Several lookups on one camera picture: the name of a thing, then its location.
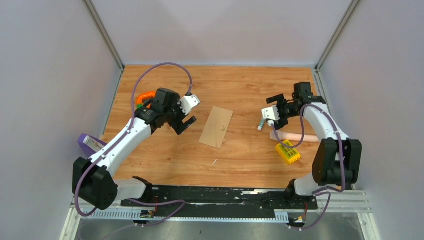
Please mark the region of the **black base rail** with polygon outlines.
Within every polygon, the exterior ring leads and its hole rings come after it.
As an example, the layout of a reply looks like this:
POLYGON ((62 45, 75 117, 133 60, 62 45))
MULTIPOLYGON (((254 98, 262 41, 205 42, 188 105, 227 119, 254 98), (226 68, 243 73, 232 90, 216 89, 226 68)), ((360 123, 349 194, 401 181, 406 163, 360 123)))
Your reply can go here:
POLYGON ((208 186, 154 185, 144 203, 165 203, 155 216, 167 217, 184 200, 185 205, 175 216, 183 218, 270 219, 276 210, 317 210, 316 199, 311 196, 295 197, 290 190, 264 188, 231 188, 208 186))

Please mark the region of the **yellow building block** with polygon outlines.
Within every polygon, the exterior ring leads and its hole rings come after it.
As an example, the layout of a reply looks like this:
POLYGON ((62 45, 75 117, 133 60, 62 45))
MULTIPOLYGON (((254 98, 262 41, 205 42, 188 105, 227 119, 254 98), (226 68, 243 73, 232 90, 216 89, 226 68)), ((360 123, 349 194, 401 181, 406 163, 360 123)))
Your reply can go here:
POLYGON ((278 143, 275 146, 275 150, 287 165, 291 165, 301 159, 301 154, 296 148, 289 148, 293 146, 289 140, 284 140, 282 143, 278 143))

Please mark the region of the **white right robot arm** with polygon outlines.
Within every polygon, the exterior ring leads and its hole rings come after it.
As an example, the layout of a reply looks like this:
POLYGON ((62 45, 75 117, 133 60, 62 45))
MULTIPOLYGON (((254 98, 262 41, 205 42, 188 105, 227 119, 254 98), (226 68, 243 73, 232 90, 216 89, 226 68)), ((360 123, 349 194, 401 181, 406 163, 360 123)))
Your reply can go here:
POLYGON ((278 94, 266 99, 268 107, 261 110, 262 117, 277 136, 277 131, 289 123, 289 118, 299 117, 301 129, 309 122, 319 140, 311 173, 290 182, 285 195, 286 204, 298 209, 305 196, 318 196, 325 190, 343 192, 357 182, 362 156, 362 143, 352 139, 336 124, 322 96, 313 94, 309 82, 293 86, 291 99, 278 94))

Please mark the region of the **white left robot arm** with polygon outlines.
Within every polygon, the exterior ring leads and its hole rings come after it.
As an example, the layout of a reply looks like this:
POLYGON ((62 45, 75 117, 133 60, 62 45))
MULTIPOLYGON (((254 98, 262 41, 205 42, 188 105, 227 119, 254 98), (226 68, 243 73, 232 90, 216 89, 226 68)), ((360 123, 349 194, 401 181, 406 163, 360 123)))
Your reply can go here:
POLYGON ((121 132, 89 158, 79 157, 73 164, 72 192, 75 200, 82 199, 98 210, 108 209, 115 201, 134 199, 140 206, 153 201, 151 184, 141 177, 114 180, 124 160, 164 124, 169 124, 177 135, 196 122, 193 116, 183 120, 200 104, 195 94, 180 96, 159 88, 149 107, 141 106, 134 112, 121 132))

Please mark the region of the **white green glue stick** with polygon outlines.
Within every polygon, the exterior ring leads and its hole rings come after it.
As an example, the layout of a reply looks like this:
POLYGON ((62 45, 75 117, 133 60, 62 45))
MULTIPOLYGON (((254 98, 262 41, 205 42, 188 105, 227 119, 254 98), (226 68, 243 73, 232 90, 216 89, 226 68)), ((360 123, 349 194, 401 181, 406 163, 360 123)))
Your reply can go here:
POLYGON ((262 118, 260 120, 260 123, 258 124, 257 130, 261 131, 263 129, 264 125, 265 125, 265 119, 262 118))

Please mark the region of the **pink toy microphone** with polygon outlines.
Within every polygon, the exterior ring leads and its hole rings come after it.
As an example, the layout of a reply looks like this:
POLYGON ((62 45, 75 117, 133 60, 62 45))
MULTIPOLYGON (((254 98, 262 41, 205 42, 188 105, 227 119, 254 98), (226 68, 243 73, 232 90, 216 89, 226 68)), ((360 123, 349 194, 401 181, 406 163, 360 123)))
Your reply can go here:
MULTIPOLYGON (((302 134, 282 132, 282 131, 279 131, 279 130, 277 130, 276 132, 277 132, 278 138, 281 141, 289 140, 291 142, 299 142, 302 138, 302 134)), ((270 132, 269 137, 270 137, 271 140, 278 141, 278 139, 277 139, 277 137, 276 137, 276 135, 273 131, 270 132)), ((320 140, 315 135, 308 135, 308 134, 305 134, 303 136, 303 141, 308 142, 308 143, 319 143, 320 142, 320 140)))

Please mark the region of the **purple box with card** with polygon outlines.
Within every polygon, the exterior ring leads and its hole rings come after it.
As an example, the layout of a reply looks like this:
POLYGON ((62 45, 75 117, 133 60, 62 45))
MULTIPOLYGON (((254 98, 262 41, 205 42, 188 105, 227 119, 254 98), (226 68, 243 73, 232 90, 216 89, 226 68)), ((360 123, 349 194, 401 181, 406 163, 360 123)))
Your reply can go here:
POLYGON ((106 142, 85 133, 79 136, 77 142, 87 158, 101 151, 107 145, 106 142))

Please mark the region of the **orange curved toy track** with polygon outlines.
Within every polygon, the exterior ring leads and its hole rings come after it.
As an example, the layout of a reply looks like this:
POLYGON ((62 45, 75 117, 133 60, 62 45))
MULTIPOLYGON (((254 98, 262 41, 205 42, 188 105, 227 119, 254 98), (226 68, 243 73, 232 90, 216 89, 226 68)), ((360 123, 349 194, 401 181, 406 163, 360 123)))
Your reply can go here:
POLYGON ((141 93, 135 98, 135 105, 137 108, 144 106, 148 101, 153 100, 155 98, 155 91, 148 91, 141 93))

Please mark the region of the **tan paper envelope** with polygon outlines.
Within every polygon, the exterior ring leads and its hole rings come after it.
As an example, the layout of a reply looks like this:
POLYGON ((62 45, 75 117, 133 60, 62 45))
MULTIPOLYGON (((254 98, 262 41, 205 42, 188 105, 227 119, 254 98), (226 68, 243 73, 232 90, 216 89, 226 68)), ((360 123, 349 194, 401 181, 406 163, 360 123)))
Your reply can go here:
POLYGON ((223 145, 233 113, 232 110, 213 106, 199 142, 220 149, 223 145))

